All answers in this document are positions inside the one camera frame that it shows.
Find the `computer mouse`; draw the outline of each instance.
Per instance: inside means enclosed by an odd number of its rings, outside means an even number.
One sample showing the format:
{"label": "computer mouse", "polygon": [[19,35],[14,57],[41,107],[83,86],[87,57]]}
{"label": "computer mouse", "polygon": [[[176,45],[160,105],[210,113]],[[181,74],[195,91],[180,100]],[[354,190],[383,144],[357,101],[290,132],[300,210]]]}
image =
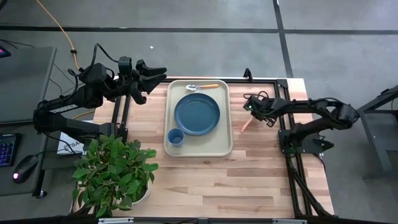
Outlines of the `computer mouse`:
{"label": "computer mouse", "polygon": [[38,162],[39,158],[35,155],[29,155],[23,158],[23,160],[21,160],[15,167],[14,173],[12,174],[12,180],[17,184],[25,182],[35,169]]}

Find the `keyboard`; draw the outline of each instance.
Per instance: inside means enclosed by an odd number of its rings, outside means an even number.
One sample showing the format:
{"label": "keyboard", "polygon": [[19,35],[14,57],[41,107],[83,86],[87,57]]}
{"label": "keyboard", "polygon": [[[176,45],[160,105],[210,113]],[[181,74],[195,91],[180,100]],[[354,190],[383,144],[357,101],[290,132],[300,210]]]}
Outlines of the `keyboard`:
{"label": "keyboard", "polygon": [[0,167],[14,165],[21,134],[2,134],[0,136]]}

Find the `yellow cable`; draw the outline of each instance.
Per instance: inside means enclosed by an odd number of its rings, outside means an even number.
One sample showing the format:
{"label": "yellow cable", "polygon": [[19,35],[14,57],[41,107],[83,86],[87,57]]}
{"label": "yellow cable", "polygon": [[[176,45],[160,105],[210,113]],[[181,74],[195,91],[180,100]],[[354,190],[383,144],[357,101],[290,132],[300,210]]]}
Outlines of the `yellow cable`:
{"label": "yellow cable", "polygon": [[[45,11],[45,12],[54,20],[54,22],[59,26],[59,28],[61,29],[61,31],[63,32],[63,34],[65,34],[65,36],[66,36],[67,39],[69,40],[70,47],[72,48],[72,50],[75,50],[75,47],[73,46],[72,41],[70,40],[68,34],[64,31],[64,29],[62,28],[62,26],[61,26],[61,25],[58,23],[58,21],[51,15],[51,13],[48,12],[48,10],[43,6],[43,4],[42,4],[39,0],[36,0],[36,1],[37,1],[37,3],[38,3],[40,6],[42,6],[42,8],[44,9],[44,11]],[[76,53],[72,53],[72,54],[73,54],[73,57],[75,58],[76,69],[79,70],[79,65],[77,64],[77,56],[76,56]]]}
{"label": "yellow cable", "polygon": [[95,110],[93,110],[93,111],[88,111],[88,112],[86,112],[86,113],[81,113],[81,114],[79,114],[79,115],[74,116],[72,119],[77,119],[77,118],[79,118],[79,117],[81,117],[81,116],[84,116],[84,115],[86,115],[86,114],[91,114],[91,113],[94,113],[94,112],[95,112]]}

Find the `spoon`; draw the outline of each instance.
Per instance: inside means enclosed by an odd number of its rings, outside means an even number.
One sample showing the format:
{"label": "spoon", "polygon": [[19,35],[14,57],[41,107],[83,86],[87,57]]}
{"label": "spoon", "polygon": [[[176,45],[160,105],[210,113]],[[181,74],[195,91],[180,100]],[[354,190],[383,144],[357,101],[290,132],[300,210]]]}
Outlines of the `spoon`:
{"label": "spoon", "polygon": [[199,88],[217,88],[218,84],[210,84],[210,85],[202,85],[202,86],[195,86],[195,85],[186,85],[186,89],[189,91],[196,91]]}

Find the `wooden table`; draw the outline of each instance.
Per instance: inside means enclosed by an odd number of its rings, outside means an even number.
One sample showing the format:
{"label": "wooden table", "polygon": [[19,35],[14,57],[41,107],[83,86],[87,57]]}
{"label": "wooden table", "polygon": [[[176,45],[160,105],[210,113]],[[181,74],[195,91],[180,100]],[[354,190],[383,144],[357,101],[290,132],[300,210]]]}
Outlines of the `wooden table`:
{"label": "wooden table", "polygon": [[[291,99],[306,100],[303,79],[288,79]],[[243,93],[261,90],[275,97],[268,84],[229,84],[233,127],[233,150],[225,157],[181,158],[168,156],[163,148],[165,105],[168,84],[159,85],[145,105],[132,100],[127,119],[128,141],[138,139],[142,148],[156,149],[155,182],[149,198],[133,210],[114,211],[115,217],[223,217],[293,218],[292,199],[284,156],[280,152],[277,122],[273,128],[254,120],[241,134],[251,117],[243,109]],[[124,105],[121,103],[118,122]],[[110,122],[114,103],[104,101],[95,112],[94,122]],[[307,123],[310,114],[295,114],[295,121]],[[302,156],[308,188],[324,208],[333,213],[321,162],[314,155]],[[300,208],[304,211],[298,188]]]}

